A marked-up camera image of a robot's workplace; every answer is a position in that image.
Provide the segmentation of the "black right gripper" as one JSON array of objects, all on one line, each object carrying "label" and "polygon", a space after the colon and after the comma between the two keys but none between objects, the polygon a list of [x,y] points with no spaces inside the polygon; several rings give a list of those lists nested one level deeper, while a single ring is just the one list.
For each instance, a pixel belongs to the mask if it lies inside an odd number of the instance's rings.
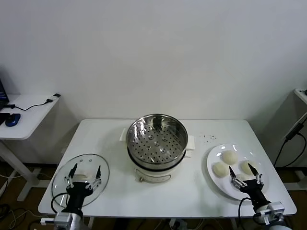
[{"label": "black right gripper", "polygon": [[248,194],[254,207],[265,206],[269,203],[269,201],[262,192],[262,174],[259,174],[257,169],[250,163],[248,163],[248,166],[256,179],[242,181],[236,176],[233,169],[229,166],[231,184],[242,193]]}]

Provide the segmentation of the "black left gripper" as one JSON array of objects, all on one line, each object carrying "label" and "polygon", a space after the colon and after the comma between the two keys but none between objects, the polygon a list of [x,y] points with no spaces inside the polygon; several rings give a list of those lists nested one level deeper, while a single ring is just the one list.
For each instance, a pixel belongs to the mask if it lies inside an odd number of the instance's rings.
[{"label": "black left gripper", "polygon": [[77,169],[77,163],[70,170],[68,176],[64,177],[66,183],[66,191],[69,195],[69,200],[64,208],[64,213],[81,213],[83,203],[86,197],[93,194],[101,185],[101,166],[99,165],[95,177],[88,183],[73,182],[73,177]]}]

